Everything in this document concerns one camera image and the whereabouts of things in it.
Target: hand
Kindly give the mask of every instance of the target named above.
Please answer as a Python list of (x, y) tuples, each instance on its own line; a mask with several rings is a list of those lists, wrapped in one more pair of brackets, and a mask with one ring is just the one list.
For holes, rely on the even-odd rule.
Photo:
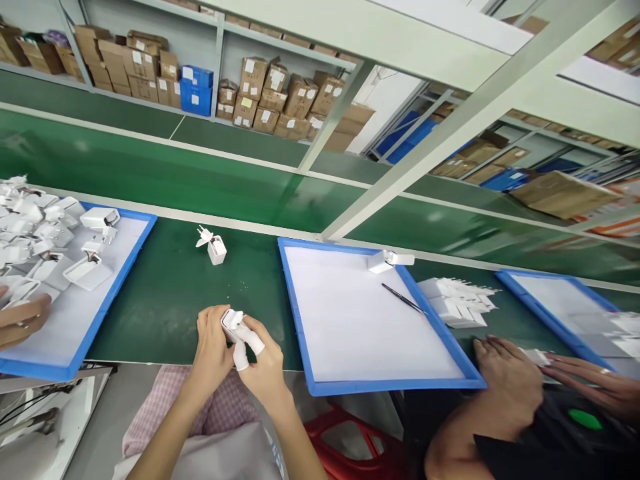
[(543, 399), (543, 377), (538, 367), (510, 341), (492, 335), (474, 340), (473, 346), (488, 385), (481, 395), (516, 421), (532, 422)]
[[(640, 381), (606, 370), (585, 360), (551, 353), (547, 354), (547, 358), (552, 363), (551, 368), (542, 369), (545, 375), (576, 390), (630, 426), (640, 427)], [(563, 372), (594, 383), (601, 388), (592, 388)]]
[(188, 397), (202, 405), (220, 386), (233, 366), (233, 347), (227, 339), (220, 320), (229, 305), (209, 307), (198, 314), (198, 348), (189, 378), (185, 382)]
[(285, 384), (282, 372), (284, 360), (282, 350), (262, 323), (248, 315), (245, 315), (243, 320), (245, 325), (260, 337), (265, 348), (256, 355), (257, 363), (241, 370), (238, 374), (250, 392), (267, 410), (269, 416), (277, 416), (293, 407), (293, 396)]

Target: floor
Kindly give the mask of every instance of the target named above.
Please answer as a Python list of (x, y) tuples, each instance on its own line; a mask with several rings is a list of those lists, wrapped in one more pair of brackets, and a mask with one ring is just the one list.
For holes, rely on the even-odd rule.
[[(122, 437), (138, 408), (151, 390), (158, 365), (122, 364), (110, 378), (100, 398), (84, 436), (73, 456), (65, 480), (109, 480), (114, 465), (121, 459)], [(285, 372), (285, 381), (294, 394), (296, 406), (303, 421), (320, 414), (325, 408), (323, 399), (312, 398), (301, 372)], [(402, 438), (402, 426), (395, 415), (393, 404), (386, 393), (346, 395), (332, 399), (358, 418)], [(272, 438), (275, 430), (262, 406), (254, 399), (262, 413), (265, 426)], [(342, 438), (344, 448), (351, 454), (361, 455), (359, 444)]]

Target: blue tray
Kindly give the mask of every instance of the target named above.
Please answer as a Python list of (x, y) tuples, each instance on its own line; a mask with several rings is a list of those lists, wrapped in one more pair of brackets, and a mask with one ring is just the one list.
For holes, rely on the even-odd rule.
[[(92, 209), (94, 207), (105, 207), (106, 205), (96, 205), (94, 203), (81, 202), (82, 206), (86, 209)], [(78, 350), (76, 351), (71, 363), (68, 367), (62, 367), (58, 365), (47, 365), (44, 363), (31, 363), (20, 360), (6, 360), (0, 359), (0, 372), (8, 373), (10, 375), (19, 375), (21, 377), (30, 377), (30, 378), (38, 378), (44, 380), (52, 380), (52, 381), (60, 381), (67, 382), (74, 378), (75, 374), (80, 369), (80, 365), (85, 360), (85, 356), (89, 351), (89, 348), (98, 333), (98, 329), (100, 325), (102, 325), (102, 321), (105, 319), (105, 316), (109, 312), (109, 307), (111, 306), (115, 296), (120, 291), (122, 284), (127, 278), (131, 267), (133, 266), (133, 262), (138, 256), (138, 252), (142, 250), (142, 244), (145, 242), (149, 232), (153, 228), (155, 221), (157, 220), (156, 215), (151, 215), (148, 213), (136, 212), (133, 210), (124, 210), (118, 208), (118, 212), (120, 213), (120, 217), (122, 218), (131, 218), (136, 220), (145, 220), (147, 222), (147, 226), (138, 238), (138, 241), (132, 248), (129, 256), (125, 260), (122, 269), (118, 273), (118, 276), (115, 278), (113, 285), (107, 292), (107, 296), (100, 305), (100, 310), (93, 318), (93, 322), (89, 326), (85, 338), (80, 343)]]
[(389, 391), (389, 390), (414, 390), (414, 389), (483, 389), (487, 387), (485, 380), (476, 370), (472, 362), (466, 356), (454, 336), (451, 334), (447, 326), (442, 322), (440, 316), (433, 310), (424, 294), (416, 284), (407, 268), (398, 265), (396, 270), (400, 278), (405, 282), (409, 292), (414, 300), (427, 313), (427, 320), (431, 324), (433, 330), (438, 334), (447, 350), (451, 354), (462, 373), (464, 379), (407, 379), (407, 380), (375, 380), (375, 381), (334, 381), (334, 382), (316, 382), (313, 378), (311, 370), (311, 362), (309, 360), (309, 351), (305, 340), (305, 332), (302, 326), (302, 318), (298, 308), (298, 302), (295, 296), (295, 286), (291, 278), (291, 270), (287, 261), (285, 247), (302, 247), (314, 250), (332, 250), (339, 252), (355, 253), (359, 255), (372, 255), (379, 250), (365, 249), (357, 247), (345, 247), (342, 245), (330, 245), (327, 243), (318, 243), (305, 240), (294, 240), (289, 238), (278, 238), (278, 246), (280, 248), (280, 256), (285, 272), (285, 280), (287, 282), (287, 290), (289, 291), (289, 300), (291, 302), (291, 310), (293, 312), (293, 320), (295, 322), (295, 330), (300, 344), (300, 352), (302, 354), (302, 363), (305, 369), (305, 377), (307, 379), (307, 387), (309, 393), (316, 397), (327, 395), (344, 395), (347, 393), (362, 393), (371, 391)]
[(575, 277), (570, 275), (558, 275), (555, 273), (541, 273), (541, 272), (529, 272), (522, 270), (510, 270), (503, 269), (496, 273), (496, 276), (504, 283), (511, 292), (518, 297), (534, 314), (544, 322), (546, 326), (550, 328), (552, 332), (554, 332), (560, 339), (571, 349), (573, 352), (583, 360), (589, 361), (596, 365), (600, 365), (603, 368), (615, 371), (615, 369), (610, 366), (600, 355), (594, 352), (586, 343), (584, 343), (580, 337), (578, 337), (574, 332), (569, 330), (554, 314), (552, 314), (549, 310), (545, 308), (542, 303), (540, 303), (532, 294), (530, 294), (526, 289), (520, 285), (513, 276), (516, 275), (518, 277), (535, 277), (541, 279), (564, 279), (576, 286), (578, 290), (584, 293), (587, 297), (591, 298), (598, 305), (602, 306), (602, 308), (616, 312), (620, 311), (618, 307), (612, 304), (609, 300), (598, 295), (596, 292), (591, 290), (584, 283), (580, 282)]

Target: stack of chargers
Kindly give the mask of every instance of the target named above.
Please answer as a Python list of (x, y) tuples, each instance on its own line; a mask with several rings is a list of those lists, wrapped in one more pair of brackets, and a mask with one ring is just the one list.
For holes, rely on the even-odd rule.
[(451, 328), (486, 327), (482, 314), (497, 308), (489, 297), (498, 290), (488, 287), (450, 278), (432, 278), (418, 286), (442, 321)]

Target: green workbench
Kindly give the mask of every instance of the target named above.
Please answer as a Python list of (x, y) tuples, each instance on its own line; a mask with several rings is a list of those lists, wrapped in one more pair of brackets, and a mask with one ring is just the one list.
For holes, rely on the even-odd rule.
[[(228, 248), (213, 267), (204, 248), (196, 249), (197, 224), (158, 218), (113, 302), (87, 358), (96, 361), (190, 364), (197, 346), (197, 313), (230, 303), (258, 318), (280, 344), (286, 370), (302, 370), (277, 238), (242, 230), (215, 228)], [(488, 328), (452, 330), (467, 354), (474, 335), (492, 333), (524, 348), (560, 354), (570, 350), (510, 292), (492, 271), (416, 260), (409, 268), (416, 281), (456, 277), (502, 289), (498, 306), (486, 316)], [(598, 292), (621, 308), (640, 309), (640, 296)]]

